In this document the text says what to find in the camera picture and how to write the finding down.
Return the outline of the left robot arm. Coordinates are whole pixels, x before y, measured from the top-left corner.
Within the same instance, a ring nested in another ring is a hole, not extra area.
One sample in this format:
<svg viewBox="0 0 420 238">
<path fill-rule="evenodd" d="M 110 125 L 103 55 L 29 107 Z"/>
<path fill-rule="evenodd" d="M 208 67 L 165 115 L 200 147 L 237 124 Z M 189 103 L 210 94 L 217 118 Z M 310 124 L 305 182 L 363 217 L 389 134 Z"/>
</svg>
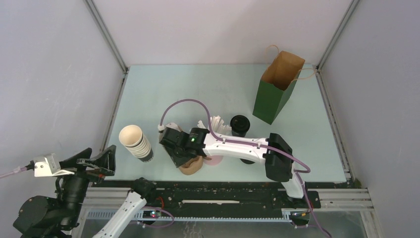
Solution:
<svg viewBox="0 0 420 238">
<path fill-rule="evenodd" d="M 39 156 L 25 166 L 34 176 L 55 177 L 56 197 L 33 196 L 27 199 L 13 222 L 23 238 L 66 238 L 66 231 L 79 226 L 78 219 L 90 183 L 101 183 L 116 171 L 116 146 L 111 145 L 92 157 L 92 149 L 57 161 L 55 153 Z M 132 183 L 127 197 L 108 223 L 95 234 L 97 238 L 117 238 L 134 215 L 157 199 L 156 185 L 139 178 Z"/>
</svg>

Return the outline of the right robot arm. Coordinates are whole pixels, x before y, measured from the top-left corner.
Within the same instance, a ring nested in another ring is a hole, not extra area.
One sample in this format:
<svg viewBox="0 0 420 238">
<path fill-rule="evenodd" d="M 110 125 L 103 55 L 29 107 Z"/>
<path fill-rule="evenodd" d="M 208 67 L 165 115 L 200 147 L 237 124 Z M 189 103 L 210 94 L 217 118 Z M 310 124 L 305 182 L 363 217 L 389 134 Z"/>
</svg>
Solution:
<svg viewBox="0 0 420 238">
<path fill-rule="evenodd" d="M 301 207 L 308 200 L 304 183 L 295 170 L 298 160 L 292 156 L 291 148 L 279 134 L 271 133 L 268 138 L 244 138 L 198 127 L 191 129 L 190 133 L 162 125 L 158 130 L 159 143 L 176 167 L 197 156 L 246 159 L 265 166 L 266 177 L 283 185 L 292 206 Z"/>
</svg>

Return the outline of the black paper coffee cup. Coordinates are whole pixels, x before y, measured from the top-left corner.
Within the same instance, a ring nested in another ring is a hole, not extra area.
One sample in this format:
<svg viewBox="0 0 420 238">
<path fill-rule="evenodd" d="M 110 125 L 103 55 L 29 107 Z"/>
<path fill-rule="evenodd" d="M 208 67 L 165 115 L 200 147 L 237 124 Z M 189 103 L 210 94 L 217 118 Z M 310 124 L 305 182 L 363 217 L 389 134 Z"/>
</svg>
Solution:
<svg viewBox="0 0 420 238">
<path fill-rule="evenodd" d="M 247 132 L 249 131 L 249 127 L 231 127 L 231 133 L 233 136 L 237 137 L 246 137 Z"/>
</svg>

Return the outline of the green paper bag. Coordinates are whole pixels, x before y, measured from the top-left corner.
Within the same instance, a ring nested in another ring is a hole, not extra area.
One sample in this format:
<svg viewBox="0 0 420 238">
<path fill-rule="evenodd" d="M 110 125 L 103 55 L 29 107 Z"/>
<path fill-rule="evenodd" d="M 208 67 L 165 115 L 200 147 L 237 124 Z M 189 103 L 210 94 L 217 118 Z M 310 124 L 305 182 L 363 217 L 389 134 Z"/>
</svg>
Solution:
<svg viewBox="0 0 420 238">
<path fill-rule="evenodd" d="M 272 124 L 290 99 L 305 60 L 281 51 L 261 76 L 253 115 Z"/>
</svg>

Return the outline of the black cup lid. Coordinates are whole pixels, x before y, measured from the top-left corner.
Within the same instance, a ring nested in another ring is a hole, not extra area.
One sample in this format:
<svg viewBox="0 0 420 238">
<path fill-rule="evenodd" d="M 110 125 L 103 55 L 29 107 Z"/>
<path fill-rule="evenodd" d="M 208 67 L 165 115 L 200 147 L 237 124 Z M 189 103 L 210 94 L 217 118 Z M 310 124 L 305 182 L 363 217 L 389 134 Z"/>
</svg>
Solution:
<svg viewBox="0 0 420 238">
<path fill-rule="evenodd" d="M 250 121 L 244 115 L 236 115 L 230 120 L 230 127 L 249 127 L 250 128 Z"/>
</svg>

